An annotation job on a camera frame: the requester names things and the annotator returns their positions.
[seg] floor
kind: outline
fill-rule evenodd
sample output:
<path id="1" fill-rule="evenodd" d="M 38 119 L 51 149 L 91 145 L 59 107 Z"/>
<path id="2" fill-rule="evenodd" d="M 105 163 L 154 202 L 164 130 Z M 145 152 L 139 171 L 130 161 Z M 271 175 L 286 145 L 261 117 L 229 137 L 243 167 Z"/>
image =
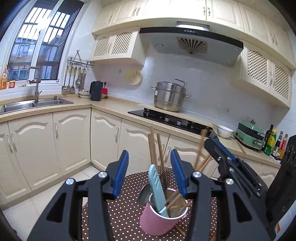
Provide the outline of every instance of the floor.
<path id="1" fill-rule="evenodd" d="M 90 166 L 83 171 L 72 176 L 76 181 L 90 179 L 99 173 L 95 167 Z M 62 186 L 63 182 L 21 202 L 3 211 L 6 219 L 17 231 L 18 236 L 23 240 L 27 240 L 31 229 L 43 212 L 49 201 Z M 83 205 L 87 202 L 87 198 L 83 199 Z"/>

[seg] pot handle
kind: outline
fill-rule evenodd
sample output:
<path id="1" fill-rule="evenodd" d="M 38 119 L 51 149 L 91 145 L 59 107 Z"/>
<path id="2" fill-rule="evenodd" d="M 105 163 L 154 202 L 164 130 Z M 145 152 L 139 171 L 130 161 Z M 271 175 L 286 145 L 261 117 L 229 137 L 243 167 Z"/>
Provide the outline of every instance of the pot handle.
<path id="1" fill-rule="evenodd" d="M 183 82 L 183 83 L 184 83 L 183 87 L 186 87 L 186 86 L 188 85 L 188 83 L 185 82 L 185 81 L 183 81 L 183 80 L 179 80 L 179 79 L 176 79 L 176 78 L 174 78 L 174 80 L 177 80 L 177 81 L 181 81 L 181 82 Z"/>

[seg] countertop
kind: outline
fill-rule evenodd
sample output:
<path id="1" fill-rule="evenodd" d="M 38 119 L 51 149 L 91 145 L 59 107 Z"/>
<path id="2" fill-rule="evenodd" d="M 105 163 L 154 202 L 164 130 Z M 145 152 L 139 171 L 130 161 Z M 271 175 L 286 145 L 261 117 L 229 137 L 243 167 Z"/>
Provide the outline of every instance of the countertop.
<path id="1" fill-rule="evenodd" d="M 113 98 L 109 97 L 108 99 L 102 99 L 101 101 L 91 101 L 90 99 L 82 99 L 75 95 L 74 97 L 65 97 L 64 95 L 59 95 L 63 97 L 66 100 L 72 101 L 73 104 L 65 104 L 65 105 L 55 105 L 55 106 L 47 106 L 47 107 L 39 107 L 39 108 L 32 108 L 32 109 L 26 109 L 26 110 L 19 110 L 15 112 L 10 112 L 6 114 L 0 115 L 0 123 L 33 116 L 33 115 L 40 115 L 45 113 L 51 113 L 51 112 L 58 112 L 58 111 L 64 111 L 64 110 L 74 110 L 74 109 L 83 109 L 83 108 L 93 108 L 99 111 L 106 112 L 111 115 L 118 116 L 120 118 L 144 125 L 144 126 L 150 126 L 153 124 L 154 128 L 156 130 L 169 133 L 171 135 L 187 139 L 189 141 L 193 142 L 199 142 L 201 139 L 200 135 L 190 133 L 188 131 L 183 131 L 178 128 L 168 126 L 162 123 L 158 123 L 152 120 L 144 119 L 132 114 L 129 114 L 128 111 L 133 110 L 140 110 L 143 108 L 142 104 L 127 101 L 123 99 Z M 186 114 L 178 114 L 174 113 L 176 116 L 180 116 L 181 118 L 188 118 L 194 122 L 203 123 L 208 126 L 213 126 L 212 123 L 207 121 L 204 118 L 200 118 L 199 116 L 193 116 Z M 249 160 L 253 160 L 256 162 L 264 163 L 273 167 L 280 168 L 280 164 L 276 163 L 270 156 L 266 156 L 263 152 L 255 152 L 253 150 L 250 150 L 248 148 L 244 148 L 246 153 L 243 153 L 238 144 L 235 142 L 235 140 L 228 138 L 223 139 L 219 137 L 220 142 L 227 147 L 234 155 L 239 156 L 241 159 L 247 158 Z"/>

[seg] gas stove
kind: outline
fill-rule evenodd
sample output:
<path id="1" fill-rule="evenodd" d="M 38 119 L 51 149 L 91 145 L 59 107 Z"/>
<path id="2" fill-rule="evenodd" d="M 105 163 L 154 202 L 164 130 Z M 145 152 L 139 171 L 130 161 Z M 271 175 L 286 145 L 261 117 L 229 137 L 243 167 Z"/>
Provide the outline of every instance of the gas stove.
<path id="1" fill-rule="evenodd" d="M 173 126 L 178 129 L 185 130 L 197 135 L 201 134 L 201 130 L 206 129 L 207 130 L 206 137 L 218 139 L 216 133 L 213 131 L 213 128 L 209 126 L 196 123 L 190 120 L 182 119 L 173 115 L 168 115 L 156 110 L 144 108 L 143 110 L 134 110 L 134 111 L 129 111 L 128 113 L 143 117 L 145 119 L 163 123 L 168 126 Z"/>

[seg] green electric cooker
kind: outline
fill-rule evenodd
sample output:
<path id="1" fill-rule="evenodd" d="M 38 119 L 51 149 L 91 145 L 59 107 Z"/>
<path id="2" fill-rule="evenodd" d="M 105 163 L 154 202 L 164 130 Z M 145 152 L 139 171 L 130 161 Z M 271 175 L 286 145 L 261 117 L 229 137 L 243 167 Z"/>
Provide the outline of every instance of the green electric cooker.
<path id="1" fill-rule="evenodd" d="M 235 137 L 245 147 L 254 150 L 261 150 L 265 137 L 264 131 L 258 128 L 254 120 L 250 122 L 239 122 L 239 126 L 235 131 Z"/>

